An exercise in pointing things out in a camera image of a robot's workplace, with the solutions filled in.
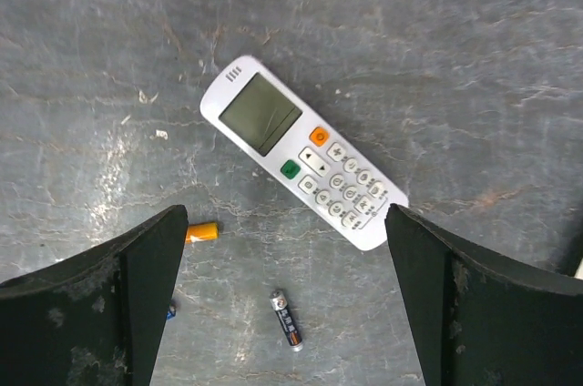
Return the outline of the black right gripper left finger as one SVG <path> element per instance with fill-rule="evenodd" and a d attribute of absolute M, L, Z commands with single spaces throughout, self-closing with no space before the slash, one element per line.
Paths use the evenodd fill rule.
<path fill-rule="evenodd" d="M 132 230 L 1 285 L 4 385 L 148 385 L 179 272 L 188 213 Z"/>

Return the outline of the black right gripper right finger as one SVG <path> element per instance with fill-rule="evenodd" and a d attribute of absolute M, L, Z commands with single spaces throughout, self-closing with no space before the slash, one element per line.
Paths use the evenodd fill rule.
<path fill-rule="evenodd" d="M 426 384 L 581 384 L 580 278 L 511 259 L 400 205 L 385 226 Z"/>

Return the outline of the white remote control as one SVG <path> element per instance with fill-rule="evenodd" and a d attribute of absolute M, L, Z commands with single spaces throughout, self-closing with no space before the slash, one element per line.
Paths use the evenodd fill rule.
<path fill-rule="evenodd" d="M 409 204 L 370 159 L 253 56 L 227 65 L 199 110 L 359 250 L 385 243 L 389 207 Z"/>

